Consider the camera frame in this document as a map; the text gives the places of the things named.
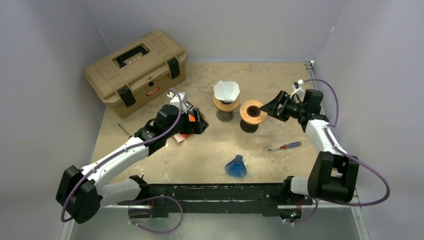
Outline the black orange coffee filter box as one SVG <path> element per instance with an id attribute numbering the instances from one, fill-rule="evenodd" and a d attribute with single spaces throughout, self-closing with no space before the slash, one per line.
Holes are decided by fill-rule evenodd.
<path id="1" fill-rule="evenodd" d="M 177 143 L 183 142 L 191 135 L 201 135 L 204 130 L 204 118 L 198 107 L 190 102 L 183 105 L 185 112 L 182 113 L 176 126 L 176 134 L 173 138 Z"/>

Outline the clear glass carafe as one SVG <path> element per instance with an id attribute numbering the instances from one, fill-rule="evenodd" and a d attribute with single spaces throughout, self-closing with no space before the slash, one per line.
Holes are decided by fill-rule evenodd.
<path id="1" fill-rule="evenodd" d="M 221 122 L 229 122 L 234 118 L 234 112 L 217 110 L 216 117 Z"/>

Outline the dark carafe with red rim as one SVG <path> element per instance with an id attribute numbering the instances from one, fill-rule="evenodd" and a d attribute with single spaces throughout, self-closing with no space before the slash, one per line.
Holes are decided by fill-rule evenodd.
<path id="1" fill-rule="evenodd" d="M 244 120 L 241 120 L 239 125 L 245 133 L 254 133 L 259 128 L 258 124 L 250 124 Z"/>

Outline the white paper coffee filter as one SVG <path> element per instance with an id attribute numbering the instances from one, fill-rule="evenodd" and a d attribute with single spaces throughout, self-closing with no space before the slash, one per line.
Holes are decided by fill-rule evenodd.
<path id="1" fill-rule="evenodd" d="M 219 101 L 234 102 L 240 94 L 240 87 L 235 81 L 218 81 L 213 86 L 214 97 Z"/>

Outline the blue glass dripper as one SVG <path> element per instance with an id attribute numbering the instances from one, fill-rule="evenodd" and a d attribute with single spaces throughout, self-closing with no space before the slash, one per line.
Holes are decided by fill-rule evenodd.
<path id="1" fill-rule="evenodd" d="M 229 176 L 236 179 L 244 178 L 248 173 L 243 156 L 240 154 L 237 154 L 233 160 L 227 163 L 224 170 Z"/>

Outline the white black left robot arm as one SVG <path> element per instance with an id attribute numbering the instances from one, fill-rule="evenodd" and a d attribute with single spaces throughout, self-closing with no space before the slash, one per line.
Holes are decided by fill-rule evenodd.
<path id="1" fill-rule="evenodd" d="M 110 180 L 134 163 L 143 160 L 166 145 L 174 135 L 201 135 L 209 123 L 194 106 L 187 111 L 166 104 L 146 124 L 129 137 L 127 142 L 100 160 L 77 168 L 66 168 L 62 174 L 55 199 L 62 206 L 60 220 L 85 223 L 112 198 L 111 190 L 122 190 L 123 201 L 132 200 L 138 205 L 149 199 L 147 188 L 129 179 L 121 184 Z"/>

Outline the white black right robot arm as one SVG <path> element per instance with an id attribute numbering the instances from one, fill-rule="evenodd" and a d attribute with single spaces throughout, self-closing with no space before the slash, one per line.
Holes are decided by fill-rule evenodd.
<path id="1" fill-rule="evenodd" d="M 260 107 L 268 116 L 286 122 L 294 118 L 301 125 L 317 151 L 317 158 L 309 177 L 289 176 L 280 196 L 288 204 L 300 195 L 327 202 L 349 203 L 355 192 L 359 164 L 347 157 L 336 140 L 330 140 L 328 118 L 321 114 L 321 91 L 308 89 L 303 102 L 296 102 L 285 91 Z"/>

